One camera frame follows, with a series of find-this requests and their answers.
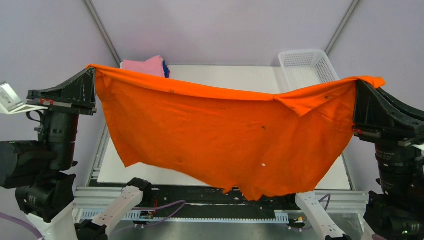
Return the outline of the orange t-shirt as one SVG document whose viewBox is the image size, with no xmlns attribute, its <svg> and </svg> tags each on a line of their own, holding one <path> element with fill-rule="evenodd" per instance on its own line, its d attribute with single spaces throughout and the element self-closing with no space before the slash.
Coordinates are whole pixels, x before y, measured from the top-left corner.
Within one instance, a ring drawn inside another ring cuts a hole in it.
<svg viewBox="0 0 424 240">
<path fill-rule="evenodd" d="M 351 76 L 287 93 L 212 87 L 94 65 L 95 88 L 124 166 L 174 170 L 250 201 L 313 191 L 348 146 Z"/>
</svg>

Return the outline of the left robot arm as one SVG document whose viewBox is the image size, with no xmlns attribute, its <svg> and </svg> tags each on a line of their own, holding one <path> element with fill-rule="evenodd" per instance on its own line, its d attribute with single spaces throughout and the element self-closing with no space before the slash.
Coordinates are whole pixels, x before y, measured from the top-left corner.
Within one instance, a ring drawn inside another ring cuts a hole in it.
<svg viewBox="0 0 424 240">
<path fill-rule="evenodd" d="M 0 112 L 6 115 L 35 112 L 37 140 L 11 140 L 0 144 L 0 185 L 13 189 L 19 209 L 44 240 L 106 240 L 133 208 L 153 201 L 150 182 L 133 178 L 100 214 L 82 223 L 73 220 L 74 151 L 80 115 L 97 112 L 96 70 L 86 68 L 51 88 L 30 90 L 23 102 L 7 82 L 0 85 Z"/>
</svg>

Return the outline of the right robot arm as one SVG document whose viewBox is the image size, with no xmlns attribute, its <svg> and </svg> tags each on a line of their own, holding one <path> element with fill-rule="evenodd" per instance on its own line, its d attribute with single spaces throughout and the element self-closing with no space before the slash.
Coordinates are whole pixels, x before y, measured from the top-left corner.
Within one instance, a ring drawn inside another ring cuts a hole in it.
<svg viewBox="0 0 424 240">
<path fill-rule="evenodd" d="M 310 103 L 343 103 L 349 137 L 375 146 L 382 193 L 369 193 L 364 239 L 424 237 L 424 113 L 379 87 L 381 79 L 348 78 L 295 90 Z"/>
</svg>

